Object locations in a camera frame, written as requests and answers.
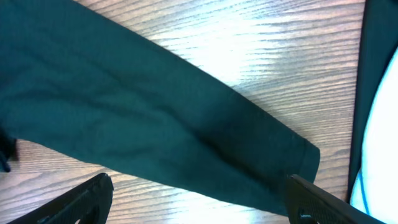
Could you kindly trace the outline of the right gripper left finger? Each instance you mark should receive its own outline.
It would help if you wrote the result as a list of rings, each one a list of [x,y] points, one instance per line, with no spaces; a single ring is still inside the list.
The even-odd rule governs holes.
[[[100,173],[9,224],[105,224],[113,190],[110,176]]]

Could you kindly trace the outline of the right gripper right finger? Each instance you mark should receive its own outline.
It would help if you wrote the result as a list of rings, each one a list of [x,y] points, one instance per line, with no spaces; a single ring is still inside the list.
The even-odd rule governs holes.
[[[299,175],[286,179],[285,206],[291,224],[383,224]]]

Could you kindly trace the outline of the black t-shirt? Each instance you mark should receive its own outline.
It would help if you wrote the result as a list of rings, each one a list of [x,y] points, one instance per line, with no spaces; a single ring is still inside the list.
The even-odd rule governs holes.
[[[75,1],[1,2],[1,170],[18,139],[285,215],[319,149],[224,83]]]

